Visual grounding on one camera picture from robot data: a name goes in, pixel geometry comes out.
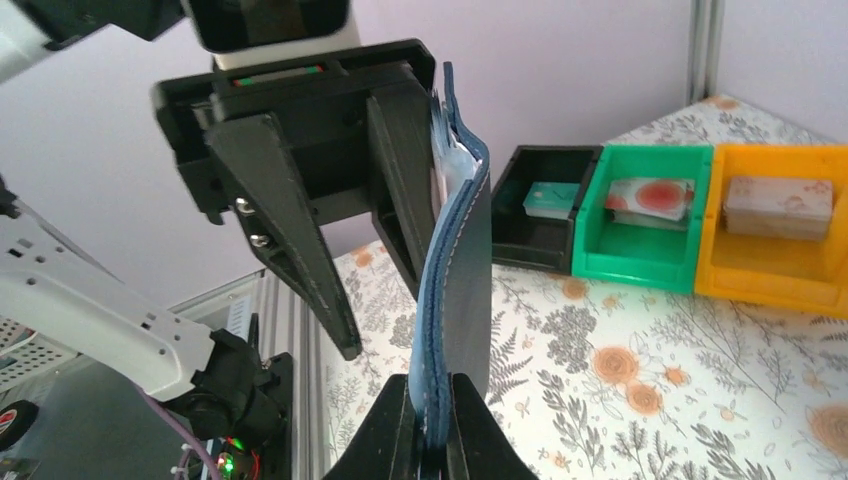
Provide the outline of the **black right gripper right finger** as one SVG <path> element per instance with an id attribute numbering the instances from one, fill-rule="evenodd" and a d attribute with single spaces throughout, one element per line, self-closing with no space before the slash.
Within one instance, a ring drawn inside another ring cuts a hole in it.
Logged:
<path id="1" fill-rule="evenodd" d="M 536 480 L 465 374 L 451 378 L 453 406 L 445 450 L 445 478 Z"/>

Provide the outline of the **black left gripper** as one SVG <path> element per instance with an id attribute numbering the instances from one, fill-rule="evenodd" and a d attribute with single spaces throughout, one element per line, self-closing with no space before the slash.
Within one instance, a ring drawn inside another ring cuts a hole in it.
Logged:
<path id="1" fill-rule="evenodd" d="M 331 223 L 329 206 L 355 215 L 371 207 L 380 239 L 418 298 L 435 228 L 428 93 L 435 70 L 427 47 L 408 39 L 151 89 L 156 121 L 197 209 L 220 225 L 239 199 L 249 205 L 253 212 L 238 217 L 254 255 L 306 300 L 348 361 L 362 342 L 314 215 Z"/>

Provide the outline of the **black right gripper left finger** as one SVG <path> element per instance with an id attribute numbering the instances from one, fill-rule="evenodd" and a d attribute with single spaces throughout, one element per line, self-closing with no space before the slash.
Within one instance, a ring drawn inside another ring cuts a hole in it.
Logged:
<path id="1" fill-rule="evenodd" d="M 419 475 L 421 434 L 407 376 L 389 377 L 325 480 L 413 480 Z"/>

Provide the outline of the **blue leather card holder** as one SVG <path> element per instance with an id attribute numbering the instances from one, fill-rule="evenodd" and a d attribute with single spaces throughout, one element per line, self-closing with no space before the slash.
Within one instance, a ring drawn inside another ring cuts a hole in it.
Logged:
<path id="1" fill-rule="evenodd" d="M 444 202 L 422 272 L 408 373 L 426 451 L 447 443 L 452 375 L 466 375 L 480 394 L 490 375 L 490 154 L 462 120 L 452 63 L 443 75 L 444 92 L 432 99 L 431 146 Z"/>

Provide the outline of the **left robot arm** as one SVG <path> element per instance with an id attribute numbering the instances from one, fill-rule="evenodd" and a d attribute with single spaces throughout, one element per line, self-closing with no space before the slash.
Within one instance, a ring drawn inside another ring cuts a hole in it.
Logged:
<path id="1" fill-rule="evenodd" d="M 363 47 L 346 1 L 5 1 L 1 76 L 114 25 L 151 41 L 182 19 L 208 74 L 158 83 L 157 121 L 208 220 L 234 212 L 256 258 L 346 359 L 362 343 L 321 228 L 370 212 L 411 291 L 434 230 L 430 92 L 417 40 Z M 1 193 L 1 311 L 95 359 L 201 438 L 267 444 L 287 412 L 247 344 L 149 303 Z"/>

